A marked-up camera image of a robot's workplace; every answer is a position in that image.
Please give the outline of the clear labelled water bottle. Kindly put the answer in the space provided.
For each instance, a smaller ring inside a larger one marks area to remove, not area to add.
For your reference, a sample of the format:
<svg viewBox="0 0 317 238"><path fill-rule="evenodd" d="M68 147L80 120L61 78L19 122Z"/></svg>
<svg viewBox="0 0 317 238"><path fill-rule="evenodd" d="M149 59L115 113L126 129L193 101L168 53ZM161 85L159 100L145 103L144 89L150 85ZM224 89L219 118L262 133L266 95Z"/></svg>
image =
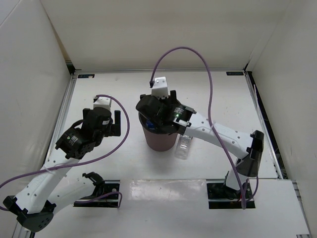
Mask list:
<svg viewBox="0 0 317 238"><path fill-rule="evenodd" d="M189 154L191 142L193 137L187 135L180 135L175 149L175 157L186 160Z"/></svg>

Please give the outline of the blue label plastic bottle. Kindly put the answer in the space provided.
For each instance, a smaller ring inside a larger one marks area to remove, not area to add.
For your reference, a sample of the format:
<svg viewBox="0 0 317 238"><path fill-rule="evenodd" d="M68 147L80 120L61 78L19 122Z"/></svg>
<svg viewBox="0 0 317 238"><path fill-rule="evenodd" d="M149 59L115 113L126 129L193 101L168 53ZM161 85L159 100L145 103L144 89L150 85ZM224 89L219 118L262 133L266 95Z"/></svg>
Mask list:
<svg viewBox="0 0 317 238"><path fill-rule="evenodd" d="M145 125L146 125L148 130L152 130L152 131L156 130L156 126L152 122L150 122L149 120L146 121Z"/></svg>

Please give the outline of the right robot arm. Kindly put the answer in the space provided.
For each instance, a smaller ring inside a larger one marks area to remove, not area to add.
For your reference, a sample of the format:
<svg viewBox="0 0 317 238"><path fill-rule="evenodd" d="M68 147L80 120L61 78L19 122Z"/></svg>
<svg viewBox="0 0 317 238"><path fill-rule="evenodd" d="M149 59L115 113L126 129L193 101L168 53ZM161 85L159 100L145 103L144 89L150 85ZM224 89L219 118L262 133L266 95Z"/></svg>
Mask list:
<svg viewBox="0 0 317 238"><path fill-rule="evenodd" d="M177 133L201 139L221 147L227 156L234 155L237 160L229 159L232 168L222 186L226 197L236 197L247 179L258 176L264 150L264 134L261 131L244 133L209 122L193 108L181 104L174 90L167 99L141 95L136 110L142 120L150 123L150 132Z"/></svg>

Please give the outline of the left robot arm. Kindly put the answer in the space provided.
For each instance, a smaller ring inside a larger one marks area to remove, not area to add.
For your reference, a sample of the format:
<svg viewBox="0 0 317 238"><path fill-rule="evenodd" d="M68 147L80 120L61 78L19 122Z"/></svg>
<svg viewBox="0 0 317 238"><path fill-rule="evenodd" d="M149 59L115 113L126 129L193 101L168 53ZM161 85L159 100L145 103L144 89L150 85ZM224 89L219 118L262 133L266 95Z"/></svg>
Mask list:
<svg viewBox="0 0 317 238"><path fill-rule="evenodd" d="M7 196L3 204L17 216L19 224L36 233L43 230L62 208L82 197L101 197L105 192L105 180L97 173L82 174L70 188L56 189L66 177L71 165L76 165L105 137L121 135L121 112L96 107L83 109L83 118L75 122L56 142L56 149L65 154L49 159L43 172L36 175L18 194Z"/></svg>

